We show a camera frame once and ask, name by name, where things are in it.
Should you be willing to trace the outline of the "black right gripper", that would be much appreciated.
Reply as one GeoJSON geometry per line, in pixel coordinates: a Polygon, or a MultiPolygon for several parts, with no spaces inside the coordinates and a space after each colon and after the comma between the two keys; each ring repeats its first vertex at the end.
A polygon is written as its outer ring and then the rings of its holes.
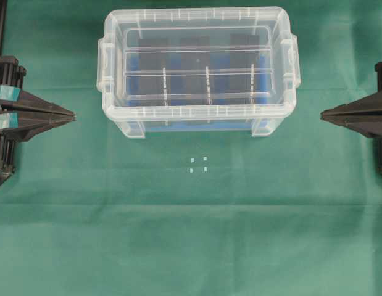
{"type": "Polygon", "coordinates": [[[321,119],[355,131],[366,138],[378,138],[378,168],[382,174],[382,61],[375,65],[375,72],[377,72],[378,92],[348,104],[324,110],[321,113],[321,119]]]}

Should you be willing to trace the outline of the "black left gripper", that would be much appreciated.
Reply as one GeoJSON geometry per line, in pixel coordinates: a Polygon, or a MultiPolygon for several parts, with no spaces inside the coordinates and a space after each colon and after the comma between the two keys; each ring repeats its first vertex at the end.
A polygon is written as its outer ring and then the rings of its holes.
{"type": "Polygon", "coordinates": [[[27,142],[40,133],[75,121],[72,111],[22,90],[25,75],[26,70],[14,56],[0,57],[0,107],[29,111],[0,112],[0,171],[14,170],[15,141],[27,142]]]}

